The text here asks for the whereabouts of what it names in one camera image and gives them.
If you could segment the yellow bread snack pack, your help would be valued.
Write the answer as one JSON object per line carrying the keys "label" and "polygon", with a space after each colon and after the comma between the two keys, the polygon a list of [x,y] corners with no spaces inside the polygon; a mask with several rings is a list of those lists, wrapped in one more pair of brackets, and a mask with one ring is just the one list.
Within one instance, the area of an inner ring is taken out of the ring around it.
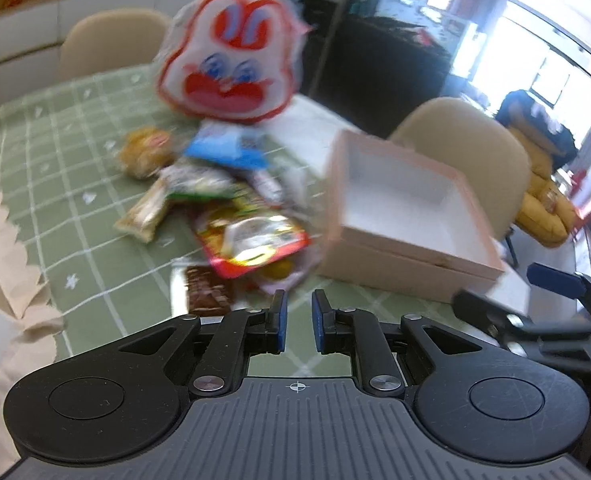
{"label": "yellow bread snack pack", "polygon": [[124,139],[118,161],[128,176],[148,179],[175,162],[176,152],[171,133],[157,127],[144,127],[129,132]]}

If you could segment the white paper sheet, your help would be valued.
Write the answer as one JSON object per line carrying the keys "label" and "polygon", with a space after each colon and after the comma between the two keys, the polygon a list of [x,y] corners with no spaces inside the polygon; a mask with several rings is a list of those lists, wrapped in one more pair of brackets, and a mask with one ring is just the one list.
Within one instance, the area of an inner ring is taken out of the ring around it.
{"label": "white paper sheet", "polygon": [[530,285],[507,262],[506,247],[498,240],[493,240],[493,243],[503,263],[503,274],[486,295],[507,309],[526,315],[530,304]]}

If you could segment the pink cardboard gift box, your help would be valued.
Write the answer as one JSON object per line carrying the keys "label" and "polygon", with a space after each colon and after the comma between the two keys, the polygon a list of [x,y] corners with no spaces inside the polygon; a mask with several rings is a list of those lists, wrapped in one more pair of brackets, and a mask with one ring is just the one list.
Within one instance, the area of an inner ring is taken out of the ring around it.
{"label": "pink cardboard gift box", "polygon": [[463,175],[364,133],[332,144],[323,193],[320,275],[448,302],[504,273],[489,221]]}

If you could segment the rabbit face snack bag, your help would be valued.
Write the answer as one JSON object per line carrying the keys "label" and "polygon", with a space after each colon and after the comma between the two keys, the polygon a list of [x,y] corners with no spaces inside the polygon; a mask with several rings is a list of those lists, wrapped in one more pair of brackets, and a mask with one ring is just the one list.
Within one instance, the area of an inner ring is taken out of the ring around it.
{"label": "rabbit face snack bag", "polygon": [[152,73],[174,110],[255,124],[299,90],[311,30],[290,0],[194,0],[174,16]]}

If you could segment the beige chair near box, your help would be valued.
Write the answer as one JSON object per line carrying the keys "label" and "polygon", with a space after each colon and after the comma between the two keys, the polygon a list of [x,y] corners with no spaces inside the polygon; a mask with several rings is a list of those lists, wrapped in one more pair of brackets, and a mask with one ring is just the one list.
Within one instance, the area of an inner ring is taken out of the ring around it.
{"label": "beige chair near box", "polygon": [[531,177],[529,156],[507,128],[463,100],[437,98],[410,113],[389,141],[463,174],[495,240],[505,238]]}

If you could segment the black cabinet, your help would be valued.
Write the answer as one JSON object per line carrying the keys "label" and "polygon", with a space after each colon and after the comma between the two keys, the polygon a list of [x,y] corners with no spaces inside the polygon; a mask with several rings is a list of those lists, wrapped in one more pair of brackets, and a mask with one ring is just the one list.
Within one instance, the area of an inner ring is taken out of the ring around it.
{"label": "black cabinet", "polygon": [[452,55],[427,27],[377,13],[395,2],[299,0],[312,27],[300,92],[382,139],[440,96],[452,65]]}

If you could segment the beige chair far side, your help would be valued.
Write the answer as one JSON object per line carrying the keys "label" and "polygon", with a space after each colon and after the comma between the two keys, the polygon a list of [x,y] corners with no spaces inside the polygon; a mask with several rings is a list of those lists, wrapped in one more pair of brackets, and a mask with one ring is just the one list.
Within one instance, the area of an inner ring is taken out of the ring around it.
{"label": "beige chair far side", "polygon": [[170,24],[169,15],[144,8],[108,10],[84,18],[61,46],[59,80],[150,63]]}

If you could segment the green checked tablecloth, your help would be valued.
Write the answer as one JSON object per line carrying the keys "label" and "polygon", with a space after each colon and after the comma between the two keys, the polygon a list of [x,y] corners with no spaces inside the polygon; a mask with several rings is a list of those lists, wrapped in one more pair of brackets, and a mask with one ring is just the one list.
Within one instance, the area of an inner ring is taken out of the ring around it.
{"label": "green checked tablecloth", "polygon": [[[29,262],[48,279],[66,327],[56,359],[166,321],[172,314],[172,259],[201,257],[184,211],[175,210],[149,245],[113,229],[149,188],[122,174],[116,161],[126,133],[157,126],[188,140],[194,120],[174,115],[149,86],[143,67],[60,84],[0,107],[0,190]],[[272,170],[301,170],[313,211],[323,206],[323,155],[339,130],[335,114],[299,96],[265,124]],[[345,375],[349,359],[316,352],[311,292],[324,289],[335,308],[372,310],[396,322],[417,312],[462,328],[451,307],[312,273],[290,292],[286,351],[256,356],[250,375]]]}

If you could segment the brown chocolate bar packet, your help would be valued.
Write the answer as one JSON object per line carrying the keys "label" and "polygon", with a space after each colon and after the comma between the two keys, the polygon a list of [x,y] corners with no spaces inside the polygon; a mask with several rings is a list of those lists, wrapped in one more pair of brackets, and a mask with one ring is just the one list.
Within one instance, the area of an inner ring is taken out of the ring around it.
{"label": "brown chocolate bar packet", "polygon": [[198,316],[230,313],[235,303],[230,281],[223,280],[210,266],[189,266],[184,275],[189,313]]}

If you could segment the yellow plush toy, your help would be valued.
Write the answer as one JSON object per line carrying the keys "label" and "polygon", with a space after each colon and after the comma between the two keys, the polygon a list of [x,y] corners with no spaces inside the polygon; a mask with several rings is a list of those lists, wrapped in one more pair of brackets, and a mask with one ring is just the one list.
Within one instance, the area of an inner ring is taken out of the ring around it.
{"label": "yellow plush toy", "polygon": [[557,248],[579,221],[576,209],[553,182],[550,154],[514,126],[509,132],[527,152],[531,163],[530,183],[524,193],[515,225],[544,247]]}

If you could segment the tan long snack packet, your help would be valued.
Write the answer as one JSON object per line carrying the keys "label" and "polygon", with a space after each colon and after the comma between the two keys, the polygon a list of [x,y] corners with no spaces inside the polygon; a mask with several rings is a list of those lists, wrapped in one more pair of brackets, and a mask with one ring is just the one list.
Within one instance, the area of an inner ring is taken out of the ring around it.
{"label": "tan long snack packet", "polygon": [[149,244],[154,240],[158,226],[168,210],[168,188],[166,180],[160,178],[123,217],[114,223],[114,229]]}

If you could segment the red yellow chicken snack pouch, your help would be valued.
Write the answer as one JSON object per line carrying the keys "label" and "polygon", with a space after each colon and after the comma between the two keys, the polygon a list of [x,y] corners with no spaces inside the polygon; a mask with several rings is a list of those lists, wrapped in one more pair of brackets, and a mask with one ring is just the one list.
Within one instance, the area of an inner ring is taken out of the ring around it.
{"label": "red yellow chicken snack pouch", "polygon": [[221,278],[241,278],[309,246],[309,234],[271,208],[239,212],[233,206],[204,209],[190,219],[207,260]]}

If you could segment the blue white snack packet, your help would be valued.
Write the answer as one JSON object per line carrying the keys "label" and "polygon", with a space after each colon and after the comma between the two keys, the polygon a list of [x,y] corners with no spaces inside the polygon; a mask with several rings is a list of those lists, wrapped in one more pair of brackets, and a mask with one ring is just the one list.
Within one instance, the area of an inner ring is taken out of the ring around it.
{"label": "blue white snack packet", "polygon": [[183,155],[238,170],[268,169],[264,132],[256,127],[206,119]]}

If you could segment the white sideboard cabinet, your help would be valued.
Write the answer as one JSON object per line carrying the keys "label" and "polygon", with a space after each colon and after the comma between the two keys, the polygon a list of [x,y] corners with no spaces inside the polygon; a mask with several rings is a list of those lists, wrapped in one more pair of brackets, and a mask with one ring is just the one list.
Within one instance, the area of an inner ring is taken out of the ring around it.
{"label": "white sideboard cabinet", "polygon": [[60,46],[79,21],[121,8],[174,15],[192,0],[41,0],[0,14],[0,105],[58,79]]}

